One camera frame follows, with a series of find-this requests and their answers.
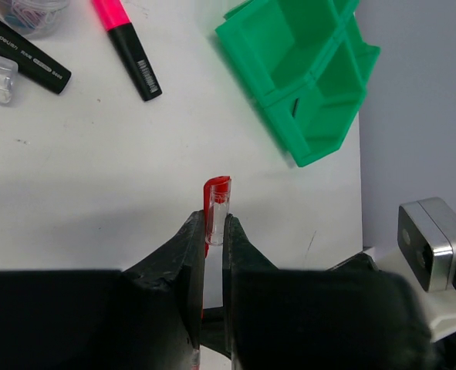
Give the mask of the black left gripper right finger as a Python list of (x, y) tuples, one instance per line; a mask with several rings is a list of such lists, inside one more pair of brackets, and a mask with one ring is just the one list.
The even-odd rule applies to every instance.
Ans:
[(276, 267), (225, 221), (225, 344), (237, 369), (433, 369), (431, 330), (400, 275)]

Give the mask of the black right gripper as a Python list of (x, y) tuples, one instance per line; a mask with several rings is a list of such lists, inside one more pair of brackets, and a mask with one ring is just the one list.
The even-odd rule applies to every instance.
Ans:
[(352, 257), (331, 267), (330, 271), (379, 271), (374, 259), (364, 251), (354, 254)]

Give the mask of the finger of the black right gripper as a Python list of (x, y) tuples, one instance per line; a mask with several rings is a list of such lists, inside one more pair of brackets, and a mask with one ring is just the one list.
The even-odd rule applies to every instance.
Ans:
[(201, 319), (201, 344), (226, 358), (231, 358), (231, 346), (228, 343), (228, 326), (223, 307), (203, 310)]

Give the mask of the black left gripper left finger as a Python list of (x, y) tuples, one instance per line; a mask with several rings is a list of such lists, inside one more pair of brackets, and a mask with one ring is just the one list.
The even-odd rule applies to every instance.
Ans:
[(0, 369), (189, 369), (204, 215), (121, 270), (0, 271)]

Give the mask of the red gel pen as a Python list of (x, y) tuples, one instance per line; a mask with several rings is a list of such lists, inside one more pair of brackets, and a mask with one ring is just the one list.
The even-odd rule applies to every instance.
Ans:
[[(205, 260), (206, 260), (206, 257), (208, 255), (208, 247), (206, 245), (204, 245), (202, 247), (202, 250), (203, 250), (203, 253), (202, 253), (202, 256), (203, 258), (201, 259), (201, 263), (199, 264), (199, 272), (198, 272), (198, 280), (200, 281), (200, 288), (198, 290), (199, 292), (199, 296), (200, 296), (200, 300), (201, 300), (201, 305), (200, 305), (200, 312), (199, 312), (199, 316), (200, 316), (200, 319), (203, 318), (203, 304), (204, 304), (204, 270), (205, 270)], [(195, 369), (195, 370), (198, 370), (200, 368), (200, 365), (201, 365), (201, 344), (200, 344), (200, 340), (201, 339), (198, 339), (198, 343), (194, 345), (194, 350), (193, 350), (193, 354), (192, 354), (192, 357), (191, 357), (191, 369)]]

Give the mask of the red pen cap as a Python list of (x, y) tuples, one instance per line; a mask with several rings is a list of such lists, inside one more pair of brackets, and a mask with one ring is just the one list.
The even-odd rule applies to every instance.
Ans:
[(228, 216), (231, 178), (230, 176), (214, 177), (208, 180), (203, 189), (205, 250), (223, 244), (225, 219)]

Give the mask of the pink-capped black highlighter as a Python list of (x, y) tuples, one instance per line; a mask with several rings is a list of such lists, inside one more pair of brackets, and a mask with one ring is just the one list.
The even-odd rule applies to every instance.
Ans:
[(160, 96), (160, 84), (122, 2), (97, 0), (92, 4), (141, 99)]

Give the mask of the blue gel pen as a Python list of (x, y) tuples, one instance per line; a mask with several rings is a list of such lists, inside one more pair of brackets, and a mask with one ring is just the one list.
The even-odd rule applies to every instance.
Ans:
[(300, 103), (301, 103), (301, 99), (300, 98), (295, 99), (295, 102), (294, 102), (294, 105), (293, 105), (293, 108), (292, 108), (292, 118), (294, 120), (298, 119)]

